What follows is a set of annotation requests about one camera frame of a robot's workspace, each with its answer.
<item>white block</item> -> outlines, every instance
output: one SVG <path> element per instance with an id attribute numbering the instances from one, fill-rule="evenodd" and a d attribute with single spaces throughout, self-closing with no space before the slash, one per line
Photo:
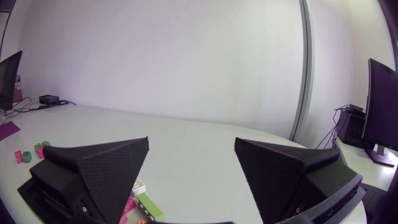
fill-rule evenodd
<path id="1" fill-rule="evenodd" d="M 143 184 L 138 178 L 136 179 L 134 185 L 132 186 L 131 194 L 132 196 L 137 196 L 146 191 L 145 184 Z"/>

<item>desk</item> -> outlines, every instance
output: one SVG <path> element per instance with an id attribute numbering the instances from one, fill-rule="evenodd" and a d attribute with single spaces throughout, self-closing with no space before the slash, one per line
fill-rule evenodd
<path id="1" fill-rule="evenodd" d="M 139 173 L 147 195 L 177 223 L 262 223 L 234 152 L 235 137 L 300 145 L 271 134 L 227 124 L 159 118 L 87 106 L 57 106 L 11 119 L 21 130 L 0 141 L 0 197 L 16 223 L 39 223 L 17 192 L 40 160 L 34 144 L 75 147 L 149 137 L 149 152 Z M 30 151 L 30 163 L 16 164 L 14 151 Z M 129 212 L 135 223 L 137 209 Z M 362 203 L 346 222 L 363 220 Z"/>
<path id="2" fill-rule="evenodd" d="M 398 164 L 398 158 L 392 152 L 387 148 L 384 150 L 395 163 L 394 167 L 388 167 L 373 163 L 364 149 L 344 144 L 340 138 L 337 138 L 336 145 L 343 153 L 347 166 L 363 176 L 362 183 L 388 191 Z"/>

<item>pink block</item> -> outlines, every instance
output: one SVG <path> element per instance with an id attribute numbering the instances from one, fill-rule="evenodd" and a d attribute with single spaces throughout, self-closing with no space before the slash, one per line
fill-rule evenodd
<path id="1" fill-rule="evenodd" d="M 135 207 L 136 207 L 136 202 L 131 197 L 129 197 L 126 206 L 124 206 L 123 212 L 124 213 L 130 212 Z"/>
<path id="2" fill-rule="evenodd" d="M 37 147 L 37 148 L 36 148 L 37 156 L 38 156 L 40 159 L 44 159 L 43 148 L 44 148 L 44 147 Z"/>
<path id="3" fill-rule="evenodd" d="M 21 162 L 24 162 L 24 161 L 22 160 L 22 153 L 21 153 L 21 150 L 20 150 L 20 151 L 14 152 L 14 156 L 15 156 L 15 159 L 17 160 L 17 163 L 18 163 L 18 164 L 21 163 Z"/>
<path id="4" fill-rule="evenodd" d="M 123 212 L 122 217 L 120 218 L 119 224 L 123 224 L 127 221 L 127 215 Z"/>

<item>black box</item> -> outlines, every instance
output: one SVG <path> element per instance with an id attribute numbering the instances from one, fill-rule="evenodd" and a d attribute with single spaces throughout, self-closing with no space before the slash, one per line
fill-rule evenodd
<path id="1" fill-rule="evenodd" d="M 374 143 L 362 139 L 362 132 L 365 125 L 365 113 L 360 111 L 342 111 L 336 132 L 341 141 L 361 149 L 374 148 Z"/>
<path id="2" fill-rule="evenodd" d="M 39 97 L 39 103 L 45 104 L 45 105 L 54 105 L 58 101 L 60 101 L 59 96 L 44 95 L 44 96 Z"/>

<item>green lego brick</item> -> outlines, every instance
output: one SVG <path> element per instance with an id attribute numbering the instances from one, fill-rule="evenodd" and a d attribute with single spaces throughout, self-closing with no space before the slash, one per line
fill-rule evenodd
<path id="1" fill-rule="evenodd" d="M 37 147 L 42 147 L 42 145 L 40 143 L 36 144 L 35 145 L 35 151 L 36 151 Z"/>
<path id="2" fill-rule="evenodd" d="M 31 159 L 32 159 L 32 155 L 30 154 L 30 152 L 26 151 L 26 152 L 22 153 L 22 160 L 24 162 L 30 162 Z"/>
<path id="3" fill-rule="evenodd" d="M 43 146 L 50 146 L 50 142 L 48 142 L 48 141 L 43 141 L 43 142 L 42 142 L 42 145 L 43 145 Z"/>
<path id="4" fill-rule="evenodd" d="M 136 197 L 136 203 L 139 208 L 145 213 L 146 217 L 151 221 L 164 221 L 164 214 L 145 194 L 139 194 Z"/>

